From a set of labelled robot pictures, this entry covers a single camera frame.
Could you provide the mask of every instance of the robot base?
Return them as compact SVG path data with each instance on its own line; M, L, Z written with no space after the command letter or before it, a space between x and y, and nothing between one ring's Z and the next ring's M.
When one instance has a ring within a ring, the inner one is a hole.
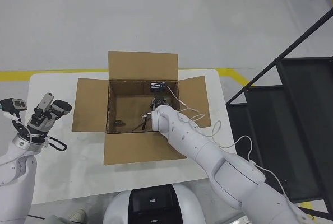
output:
M120 192L108 205L103 224L205 224L195 194L182 184Z

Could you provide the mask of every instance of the shoe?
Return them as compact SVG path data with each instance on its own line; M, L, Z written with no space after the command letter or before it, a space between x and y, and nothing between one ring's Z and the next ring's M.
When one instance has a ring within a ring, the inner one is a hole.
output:
M86 212L83 210L78 210L71 215L69 221L83 223L85 217L86 217Z

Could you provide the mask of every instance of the gray floor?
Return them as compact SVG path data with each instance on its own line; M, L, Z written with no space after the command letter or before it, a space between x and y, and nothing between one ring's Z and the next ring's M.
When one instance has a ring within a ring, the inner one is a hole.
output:
M109 50L130 50L178 53L181 68L236 68L250 80L331 5L332 0L5 0L0 1L0 71L107 68ZM290 56L330 55L333 18ZM231 77L220 80L226 100L241 88ZM256 84L279 83L272 70ZM28 86L0 82L0 99L26 99ZM243 96L236 100L243 101ZM0 156L14 135L10 121L0 118ZM198 196L208 224L236 214L206 180L185 184ZM85 209L89 223L100 223L113 196L38 204L30 213L68 217ZM323 202L313 205L325 210Z

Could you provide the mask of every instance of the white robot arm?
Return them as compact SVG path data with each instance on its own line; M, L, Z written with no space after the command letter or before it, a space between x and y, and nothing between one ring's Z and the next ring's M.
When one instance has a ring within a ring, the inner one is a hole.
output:
M4 116L12 119L18 134L9 143L8 151L0 157L0 224L23 224L32 203L37 161L43 146L48 145L47 136L53 124L61 116L68 114L72 107L61 100L53 101L53 95L46 94L34 109L35 114L27 127L20 121L19 112L27 109L26 102L19 99L1 100L0 109Z
M242 209L253 224L313 223L299 208L265 184L253 162L220 149L200 134L195 122L168 105L151 113L152 128L166 136L181 154L207 173L213 190L235 209Z

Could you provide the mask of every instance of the open cardboard box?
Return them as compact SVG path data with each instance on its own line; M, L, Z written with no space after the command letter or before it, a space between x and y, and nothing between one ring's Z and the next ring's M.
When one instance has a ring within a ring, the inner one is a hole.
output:
M164 81L185 104L205 113L196 123L209 127L204 76L178 80L177 54L109 52L108 60L109 80L78 79L72 131L105 133L105 165L185 158L164 136L152 131L151 122L147 122L144 130L131 130L151 111L152 81ZM163 96L174 109L184 108L169 89ZM196 115L193 111L183 114ZM126 125L116 126L115 120Z

